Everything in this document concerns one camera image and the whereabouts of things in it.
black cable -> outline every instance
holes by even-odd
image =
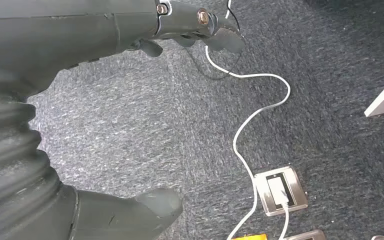
[[[229,7],[229,0],[226,1],[226,7],[227,7],[227,10],[230,12],[230,14],[232,14],[234,20],[236,21],[237,29],[240,31],[240,30],[241,30],[241,27],[239,26],[239,21],[238,21],[238,19],[236,18],[235,14],[233,13],[232,9]]]

screw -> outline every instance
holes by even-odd
[[[169,8],[165,4],[158,4],[156,6],[156,12],[161,15],[168,14]]]
[[[198,11],[198,22],[202,25],[207,25],[210,20],[210,16],[208,16],[208,12],[205,8],[201,8]]]

white plug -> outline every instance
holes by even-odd
[[[289,198],[286,194],[286,190],[284,187],[284,184],[282,182],[282,179],[280,177],[275,177],[272,179],[267,180],[268,187],[270,188],[271,195],[273,196],[274,203],[276,205],[288,205]]]

floor socket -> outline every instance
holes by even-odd
[[[326,240],[326,236],[321,230],[314,230],[296,236],[290,236],[284,238],[284,240]]]
[[[280,204],[276,204],[273,198],[272,191],[269,186],[269,181],[273,179],[277,179],[283,183],[285,192],[289,199],[289,212],[308,207],[307,196],[301,187],[297,173],[290,166],[282,167],[255,175],[255,184],[267,216],[276,216],[285,213],[282,206]]]

orange object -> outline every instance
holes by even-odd
[[[243,237],[235,238],[233,240],[267,240],[267,235],[261,234],[261,235],[254,235],[254,236],[243,236]]]

